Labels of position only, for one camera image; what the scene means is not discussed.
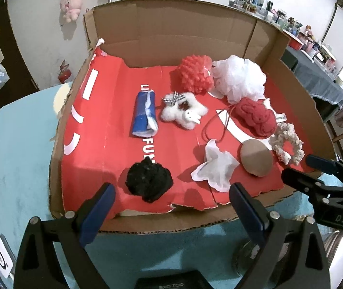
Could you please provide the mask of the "round tan powder puff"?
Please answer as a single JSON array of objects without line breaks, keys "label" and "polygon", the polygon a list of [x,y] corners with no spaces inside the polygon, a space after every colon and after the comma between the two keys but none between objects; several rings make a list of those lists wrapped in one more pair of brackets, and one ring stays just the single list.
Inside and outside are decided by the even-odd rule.
[{"label": "round tan powder puff", "polygon": [[259,140],[250,139],[240,147],[240,161],[243,168],[253,176],[265,177],[273,168],[273,156]]}]

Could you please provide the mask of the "cream knitted scrunchie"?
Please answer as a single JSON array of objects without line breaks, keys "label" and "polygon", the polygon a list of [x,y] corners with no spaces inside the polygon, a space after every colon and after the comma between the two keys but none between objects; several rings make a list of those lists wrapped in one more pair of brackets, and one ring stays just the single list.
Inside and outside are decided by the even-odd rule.
[{"label": "cream knitted scrunchie", "polygon": [[276,131],[269,139],[269,144],[277,159],[286,166],[300,165],[305,156],[304,143],[297,136],[292,123],[278,123]]}]

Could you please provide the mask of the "white tissue cloth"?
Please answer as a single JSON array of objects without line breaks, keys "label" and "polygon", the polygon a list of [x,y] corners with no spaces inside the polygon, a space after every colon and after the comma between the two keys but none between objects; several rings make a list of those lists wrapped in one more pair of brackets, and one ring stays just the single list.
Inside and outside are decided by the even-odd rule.
[{"label": "white tissue cloth", "polygon": [[205,146],[205,162],[191,174],[193,181],[207,181],[218,192],[230,190],[230,179],[239,161],[228,151],[220,151],[216,140],[209,140]]}]

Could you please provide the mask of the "white mesh bath pouf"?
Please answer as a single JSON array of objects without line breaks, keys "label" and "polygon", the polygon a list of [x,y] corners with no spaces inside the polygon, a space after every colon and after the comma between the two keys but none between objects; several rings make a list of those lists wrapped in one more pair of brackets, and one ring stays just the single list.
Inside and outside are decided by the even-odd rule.
[{"label": "white mesh bath pouf", "polygon": [[215,98],[227,98],[229,104],[237,104],[247,97],[253,101],[265,99],[267,76],[260,66],[249,59],[231,55],[215,61],[212,66],[214,87],[209,94]]}]

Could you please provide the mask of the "white fluffy plush hair clip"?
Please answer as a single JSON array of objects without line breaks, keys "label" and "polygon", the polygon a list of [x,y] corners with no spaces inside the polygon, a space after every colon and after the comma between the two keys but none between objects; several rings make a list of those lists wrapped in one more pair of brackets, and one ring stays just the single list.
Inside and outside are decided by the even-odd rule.
[{"label": "white fluffy plush hair clip", "polygon": [[173,92],[162,98],[164,103],[160,118],[164,122],[176,122],[186,130],[192,130],[201,123],[209,109],[202,105],[190,92]]}]

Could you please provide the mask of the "black fluffy scrunchie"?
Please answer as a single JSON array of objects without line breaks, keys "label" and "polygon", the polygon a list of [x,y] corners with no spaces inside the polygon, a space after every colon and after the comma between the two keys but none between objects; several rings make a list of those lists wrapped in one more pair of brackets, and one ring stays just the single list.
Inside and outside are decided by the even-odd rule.
[{"label": "black fluffy scrunchie", "polygon": [[131,194],[151,204],[173,186],[173,179],[167,168],[146,157],[129,168],[125,184]]}]

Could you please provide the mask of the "red knobbly bath sponge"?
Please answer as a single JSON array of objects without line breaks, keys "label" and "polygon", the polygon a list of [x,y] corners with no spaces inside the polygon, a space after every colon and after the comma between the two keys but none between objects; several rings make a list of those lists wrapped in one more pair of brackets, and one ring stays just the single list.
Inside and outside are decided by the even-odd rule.
[{"label": "red knobbly bath sponge", "polygon": [[213,61],[208,55],[190,55],[182,59],[176,71],[181,88],[194,94],[203,94],[214,88]]}]

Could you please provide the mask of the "dark glass jar metal lid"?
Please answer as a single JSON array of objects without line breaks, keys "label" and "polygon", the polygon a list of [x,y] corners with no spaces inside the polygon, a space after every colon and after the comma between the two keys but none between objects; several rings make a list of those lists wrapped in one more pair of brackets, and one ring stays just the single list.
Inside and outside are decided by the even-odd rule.
[{"label": "dark glass jar metal lid", "polygon": [[331,289],[337,289],[343,280],[343,230],[329,232],[323,237]]}]

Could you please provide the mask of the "white power bank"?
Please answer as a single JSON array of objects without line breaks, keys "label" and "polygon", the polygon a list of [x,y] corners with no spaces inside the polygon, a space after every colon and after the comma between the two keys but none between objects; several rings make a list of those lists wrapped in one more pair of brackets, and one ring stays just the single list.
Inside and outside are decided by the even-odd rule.
[{"label": "white power bank", "polygon": [[5,279],[14,280],[16,259],[3,234],[0,234],[0,273]]}]

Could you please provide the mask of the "small glass jar yellow beads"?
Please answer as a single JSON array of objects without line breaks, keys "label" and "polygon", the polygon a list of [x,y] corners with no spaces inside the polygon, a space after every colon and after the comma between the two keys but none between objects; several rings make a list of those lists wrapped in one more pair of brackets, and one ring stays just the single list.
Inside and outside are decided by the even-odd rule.
[{"label": "small glass jar yellow beads", "polygon": [[[290,247],[290,243],[283,244],[273,273],[277,275],[281,274],[284,264],[286,263]],[[246,241],[239,248],[236,248],[232,257],[232,267],[236,274],[242,277],[253,264],[258,252],[259,245],[253,243],[252,241]]]}]

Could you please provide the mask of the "table with grey cloth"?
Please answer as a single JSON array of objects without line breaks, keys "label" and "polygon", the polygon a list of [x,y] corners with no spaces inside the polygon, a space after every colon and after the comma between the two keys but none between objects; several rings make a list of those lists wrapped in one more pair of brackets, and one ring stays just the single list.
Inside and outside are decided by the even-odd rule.
[{"label": "table with grey cloth", "polygon": [[342,108],[343,89],[302,51],[288,45],[281,60],[313,98],[324,122]]}]

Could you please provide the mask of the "red bowl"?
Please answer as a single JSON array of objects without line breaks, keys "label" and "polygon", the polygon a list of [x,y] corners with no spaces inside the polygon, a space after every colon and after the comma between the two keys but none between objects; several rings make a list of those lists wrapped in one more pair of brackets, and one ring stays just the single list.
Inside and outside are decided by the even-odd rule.
[{"label": "red bowl", "polygon": [[293,48],[294,50],[301,50],[302,47],[304,46],[304,43],[297,39],[297,38],[290,38],[290,42],[289,42],[289,47]]}]

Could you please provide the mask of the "teal table cloth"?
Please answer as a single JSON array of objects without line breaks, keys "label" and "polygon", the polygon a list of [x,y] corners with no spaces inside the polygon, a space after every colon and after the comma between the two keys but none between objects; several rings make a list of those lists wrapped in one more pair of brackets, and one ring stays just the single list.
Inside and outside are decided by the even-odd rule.
[{"label": "teal table cloth", "polygon": [[[50,218],[49,163],[57,114],[69,85],[51,87],[0,109],[0,236],[18,253],[30,218]],[[100,234],[86,247],[111,288],[133,288],[141,277],[196,269],[214,288],[234,288],[239,221],[175,234]]]}]

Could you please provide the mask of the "cardboard box red lining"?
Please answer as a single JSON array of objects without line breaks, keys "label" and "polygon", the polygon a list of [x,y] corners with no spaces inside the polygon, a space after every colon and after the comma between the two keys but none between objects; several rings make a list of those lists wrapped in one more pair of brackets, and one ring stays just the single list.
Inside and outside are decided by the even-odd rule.
[{"label": "cardboard box red lining", "polygon": [[[156,136],[138,138],[131,132],[137,94],[154,91],[161,111],[162,98],[179,89],[175,68],[189,55],[214,61],[238,55],[257,63],[267,75],[272,108],[294,124],[305,153],[335,158],[314,100],[281,60],[289,39],[273,25],[234,8],[192,0],[116,1],[89,10],[83,22],[89,56],[60,111],[49,176],[53,216],[78,210],[102,184],[111,183],[116,199],[104,232],[177,232],[236,218],[227,193],[190,176],[205,161],[207,138],[237,156],[241,144],[254,136],[225,112],[225,99],[200,95],[209,111],[191,131],[160,122]],[[129,168],[146,157],[167,168],[173,179],[151,204],[125,184]]]}]

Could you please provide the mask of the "pink plush on wall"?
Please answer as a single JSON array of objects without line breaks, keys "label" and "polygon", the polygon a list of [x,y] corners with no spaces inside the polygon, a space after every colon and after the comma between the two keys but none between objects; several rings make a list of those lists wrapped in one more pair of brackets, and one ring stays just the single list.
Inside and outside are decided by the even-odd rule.
[{"label": "pink plush on wall", "polygon": [[83,0],[60,0],[60,10],[65,23],[75,22],[81,13]]}]

